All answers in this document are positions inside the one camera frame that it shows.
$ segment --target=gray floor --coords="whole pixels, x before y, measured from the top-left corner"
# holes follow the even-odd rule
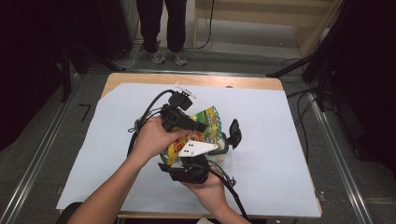
[[[216,25],[221,27],[230,24],[216,23]],[[278,36],[265,37],[266,39],[262,42],[268,44],[264,46],[246,46],[238,43],[241,38],[230,39],[231,36],[240,33],[240,30],[234,27],[227,30],[229,33],[218,29],[210,49],[185,51],[189,63],[182,67],[177,66],[172,58],[166,55],[166,49],[161,49],[167,57],[167,61],[161,65],[150,62],[148,56],[138,49],[134,49],[133,55],[126,55],[116,63],[123,65],[125,72],[183,74],[204,72],[208,75],[216,73],[225,75],[226,73],[229,76],[265,77],[266,74],[295,62],[295,60],[287,62],[285,60],[299,57],[289,32],[285,30],[285,27],[277,28],[280,32]],[[267,27],[267,29],[268,32],[273,32],[273,27]],[[14,223],[54,223],[58,217],[59,213],[55,210],[56,203],[84,141],[95,106],[110,74],[110,71],[101,64],[91,62],[89,74],[80,76],[80,81],[75,82],[75,93],[69,102],[63,122],[49,145],[42,165],[38,167],[39,173],[35,176],[34,184],[25,190],[28,194],[26,198],[21,199],[21,210],[15,216]],[[281,78],[286,93],[306,88],[301,81],[302,72],[303,68],[299,68]],[[37,149],[40,148],[41,140],[45,137],[58,108],[64,106],[60,103],[61,98],[62,89],[59,89],[32,119],[21,137],[0,152],[0,214],[6,210],[16,187],[23,179]],[[294,118],[297,118],[296,101],[297,97],[290,99],[290,111]],[[306,105],[308,101],[308,97],[305,96],[301,106]],[[83,121],[81,120],[84,118],[87,107],[80,106],[80,104],[92,105],[87,118]],[[332,111],[326,111],[324,115],[329,121],[342,155],[366,202],[373,223],[393,223],[396,218],[394,212],[396,211],[396,181],[392,173],[376,161],[358,160],[339,118]],[[327,136],[321,131],[320,122],[313,109],[305,115],[304,125],[309,143],[309,169],[317,192],[322,192],[325,199],[320,201],[323,210],[321,218],[299,219],[298,223],[364,223],[357,218],[350,195],[346,191],[346,183],[343,182],[334,162],[332,148]],[[304,147],[305,141],[301,126],[297,127],[297,131]],[[292,219],[271,218],[268,223],[292,223],[292,221]]]

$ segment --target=snack bag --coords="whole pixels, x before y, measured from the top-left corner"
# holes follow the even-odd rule
[[[219,112],[214,106],[191,116],[191,119],[207,125],[207,128],[203,133],[189,131],[186,136],[177,139],[168,147],[167,150],[165,150],[165,152],[160,154],[163,163],[168,165],[175,163],[176,158],[178,157],[178,152],[189,140],[217,144],[221,139],[221,120]]]

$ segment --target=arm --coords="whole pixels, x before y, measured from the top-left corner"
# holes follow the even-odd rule
[[[187,133],[185,130],[167,133],[161,122],[160,117],[151,118],[146,122],[128,158],[78,208],[68,223],[113,223],[143,166]]]
[[[199,199],[201,205],[223,224],[250,223],[239,216],[225,199],[224,185],[218,177],[209,173],[204,184],[182,183]]]

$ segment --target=sneaker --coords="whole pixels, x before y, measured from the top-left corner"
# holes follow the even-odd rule
[[[155,53],[149,53],[148,52],[148,56],[151,59],[152,62],[160,64],[165,62],[165,57],[163,57],[163,55],[161,55],[161,53],[159,51],[155,52]]]
[[[187,59],[184,57],[182,52],[173,52],[172,50],[168,50],[169,54],[175,57],[175,63],[180,66],[183,66],[187,63]]]

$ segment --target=floor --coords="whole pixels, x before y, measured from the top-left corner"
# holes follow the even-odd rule
[[[203,34],[205,21],[200,21],[200,27]],[[138,49],[115,63],[122,65],[125,72],[265,77],[301,57],[289,27],[216,21],[213,28],[216,29],[205,50],[189,49],[191,36],[188,35],[186,66],[177,66],[169,56],[164,64],[153,64]],[[256,29],[262,30],[262,34],[256,35]],[[159,38],[165,47],[163,34],[164,29]],[[286,94],[315,86],[315,81],[301,81],[303,71],[299,68],[281,78]],[[62,90],[55,92],[21,137],[0,152],[0,212],[6,212],[0,223],[56,221],[59,216],[56,203],[110,73],[101,64],[92,62],[88,75],[74,76],[74,91],[68,102],[61,104]],[[304,96],[300,107],[313,98],[315,94]],[[289,102],[290,112],[297,119],[298,96],[289,98]],[[87,111],[84,105],[92,107]],[[300,218],[298,223],[393,223],[396,181],[392,173],[379,162],[356,158],[343,124],[333,111],[321,113],[313,104],[304,116],[304,126],[309,143],[308,166],[323,215],[317,219]],[[302,126],[296,129],[306,148]],[[354,202],[360,196],[362,200]],[[274,217],[267,223],[293,223],[293,219]]]

